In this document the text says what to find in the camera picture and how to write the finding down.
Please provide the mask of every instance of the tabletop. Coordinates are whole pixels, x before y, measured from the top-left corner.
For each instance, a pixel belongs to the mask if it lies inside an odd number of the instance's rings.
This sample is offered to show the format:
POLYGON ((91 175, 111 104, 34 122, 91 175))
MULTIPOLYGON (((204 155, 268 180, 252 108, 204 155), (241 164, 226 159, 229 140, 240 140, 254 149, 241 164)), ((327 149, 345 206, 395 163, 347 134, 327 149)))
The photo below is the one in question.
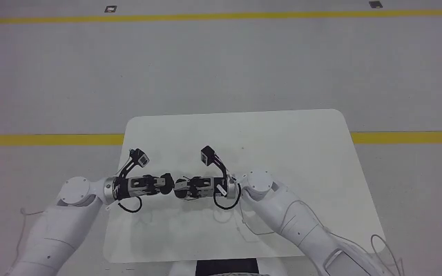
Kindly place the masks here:
MULTIPOLYGON (((307 202, 333 232, 369 252, 371 234, 384 236, 344 116, 337 110, 293 110, 135 117, 126 126, 119 165, 131 148, 151 162, 129 177, 171 173, 174 180, 221 176, 200 161, 211 146, 231 173, 269 171, 307 202)), ((112 263, 286 257, 302 253, 277 234, 256 236, 239 206, 223 211, 212 198, 183 201, 144 196, 135 214, 110 209, 104 256, 112 263)), ((230 199, 218 200, 227 206, 230 199)), ((128 208, 136 199, 126 199, 128 208)), ((256 233, 269 229, 242 203, 256 233)))

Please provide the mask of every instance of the yellow line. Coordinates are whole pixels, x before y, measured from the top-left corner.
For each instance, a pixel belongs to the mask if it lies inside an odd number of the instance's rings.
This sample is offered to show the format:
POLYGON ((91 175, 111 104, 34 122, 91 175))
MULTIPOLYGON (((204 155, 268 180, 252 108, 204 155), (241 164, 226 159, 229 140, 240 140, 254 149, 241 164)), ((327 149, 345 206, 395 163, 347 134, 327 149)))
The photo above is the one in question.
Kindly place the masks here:
POLYGON ((442 144, 442 131, 352 132, 355 144, 442 144))
MULTIPOLYGON (((355 144, 442 144, 442 131, 352 132, 355 144)), ((0 146, 121 146, 124 134, 0 135, 0 146)))
POLYGON ((295 19, 333 17, 441 17, 442 10, 360 10, 328 12, 237 12, 208 14, 146 14, 106 15, 86 17, 10 17, 0 18, 1 24, 84 23, 84 22, 146 22, 195 21, 229 19, 295 19))
POLYGON ((0 146, 121 146, 124 134, 0 135, 0 146))

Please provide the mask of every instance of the gray floor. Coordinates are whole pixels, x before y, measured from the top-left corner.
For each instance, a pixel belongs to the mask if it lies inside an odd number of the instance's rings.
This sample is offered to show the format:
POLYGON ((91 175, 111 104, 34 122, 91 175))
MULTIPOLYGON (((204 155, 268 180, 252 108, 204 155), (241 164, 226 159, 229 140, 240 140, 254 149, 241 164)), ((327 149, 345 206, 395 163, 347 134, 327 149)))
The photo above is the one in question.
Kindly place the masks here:
MULTIPOLYGON (((5 1, 2 17, 101 15, 105 1, 5 1)), ((369 10, 366 1, 115 1, 119 14, 369 10)), ((385 9, 442 8, 390 1, 385 9)), ((138 115, 336 108, 352 131, 441 130, 440 18, 0 25, 0 134, 115 133, 138 115)), ((387 241, 408 275, 440 275, 442 145, 356 145, 387 241)), ((68 178, 114 173, 120 147, 0 148, 0 272, 19 209, 68 178)), ((28 227, 35 218, 28 220, 28 227)), ((60 275, 161 275, 108 264, 107 213, 60 275)), ((284 258, 291 275, 315 275, 284 258)))

